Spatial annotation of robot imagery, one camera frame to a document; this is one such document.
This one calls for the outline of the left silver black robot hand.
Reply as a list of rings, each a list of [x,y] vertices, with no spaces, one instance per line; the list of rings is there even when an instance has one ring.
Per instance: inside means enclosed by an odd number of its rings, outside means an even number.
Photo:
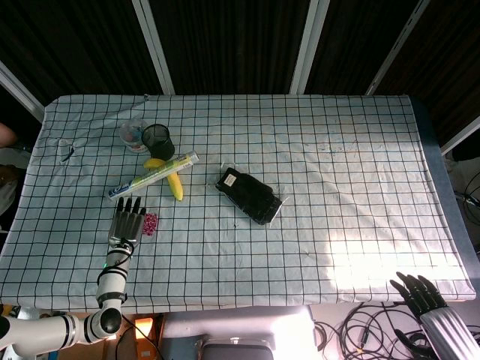
[[[108,234],[111,247],[119,246],[122,240],[133,245],[140,241],[146,217],[146,209],[141,207],[141,200],[140,196],[135,199],[118,199]]]

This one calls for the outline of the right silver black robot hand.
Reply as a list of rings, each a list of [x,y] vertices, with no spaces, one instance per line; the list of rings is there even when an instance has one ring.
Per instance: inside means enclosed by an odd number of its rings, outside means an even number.
[[[478,359],[479,342],[458,312],[447,305],[439,290],[426,278],[397,272],[390,284],[399,292],[420,325],[429,347],[415,345],[401,330],[398,340],[412,353],[428,359]]]

